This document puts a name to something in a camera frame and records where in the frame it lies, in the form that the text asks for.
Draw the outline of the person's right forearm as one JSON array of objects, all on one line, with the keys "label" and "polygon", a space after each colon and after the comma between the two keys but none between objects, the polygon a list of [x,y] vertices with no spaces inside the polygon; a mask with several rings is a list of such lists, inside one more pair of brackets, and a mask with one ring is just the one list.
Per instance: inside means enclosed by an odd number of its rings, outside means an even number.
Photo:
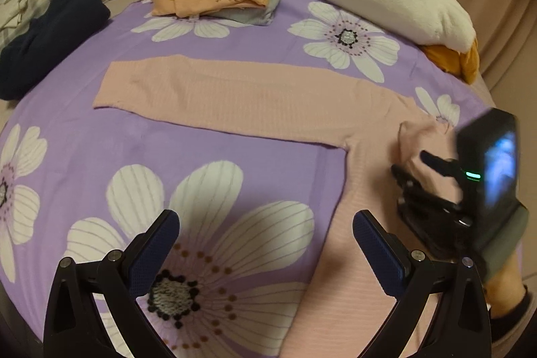
[{"label": "person's right forearm", "polygon": [[516,252],[484,285],[484,291],[492,319],[501,318],[511,313],[523,300],[526,289]]}]

